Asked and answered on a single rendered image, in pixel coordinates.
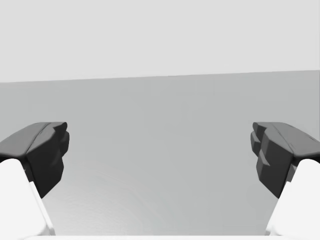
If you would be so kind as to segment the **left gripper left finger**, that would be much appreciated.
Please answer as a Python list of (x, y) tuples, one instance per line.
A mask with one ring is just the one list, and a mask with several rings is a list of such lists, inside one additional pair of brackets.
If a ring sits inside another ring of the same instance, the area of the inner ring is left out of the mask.
[(61, 180), (66, 122), (37, 122), (0, 141), (0, 237), (54, 236), (43, 203)]

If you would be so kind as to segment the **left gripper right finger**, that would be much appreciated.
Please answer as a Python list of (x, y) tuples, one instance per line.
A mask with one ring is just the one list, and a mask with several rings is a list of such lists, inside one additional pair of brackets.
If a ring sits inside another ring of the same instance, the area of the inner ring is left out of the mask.
[(259, 181), (278, 199), (265, 233), (320, 236), (320, 141), (282, 122), (254, 122)]

